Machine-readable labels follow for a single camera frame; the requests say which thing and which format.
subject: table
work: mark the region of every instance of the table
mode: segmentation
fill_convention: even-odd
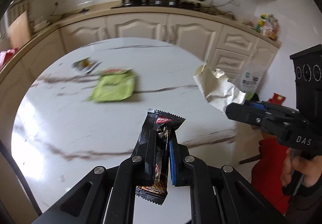
[[[71,65],[91,57],[94,70],[132,67],[134,94],[121,102],[88,101],[98,76],[77,76]],[[117,38],[81,47],[48,67],[18,109],[12,155],[42,211],[95,166],[111,168],[130,156],[149,108],[186,121],[179,143],[212,166],[231,162],[235,123],[206,102],[193,74],[202,61],[174,45],[143,38]],[[185,223],[191,218],[188,187],[171,186],[162,206],[136,197],[134,223]]]

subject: person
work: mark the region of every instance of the person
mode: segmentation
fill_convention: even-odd
[[[296,156],[291,161],[291,149],[286,151],[286,159],[281,174],[281,183],[288,185],[292,179],[292,169],[304,175],[304,188],[290,197],[289,207],[285,214],[291,224],[322,223],[322,156],[315,156],[311,161]]]

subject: human hand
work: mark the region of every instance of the human hand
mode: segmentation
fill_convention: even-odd
[[[313,186],[319,180],[322,173],[322,156],[315,156],[311,161],[300,156],[296,156],[291,162],[291,148],[286,151],[286,154],[287,156],[284,160],[281,175],[281,182],[283,186],[286,186],[291,182],[292,169],[301,172],[305,176],[302,184],[307,188]]]

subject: gas stove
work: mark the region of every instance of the gas stove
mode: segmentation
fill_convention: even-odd
[[[172,7],[199,11],[211,15],[223,14],[222,11],[219,11],[210,2],[207,3],[198,0],[121,0],[121,4],[113,8],[138,6]]]

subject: chair leg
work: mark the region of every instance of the chair leg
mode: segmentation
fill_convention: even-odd
[[[253,156],[248,159],[244,159],[244,160],[240,161],[239,164],[245,164],[245,163],[249,163],[249,162],[253,162],[253,161],[258,161],[260,159],[261,159],[261,155],[258,154],[256,156]]]

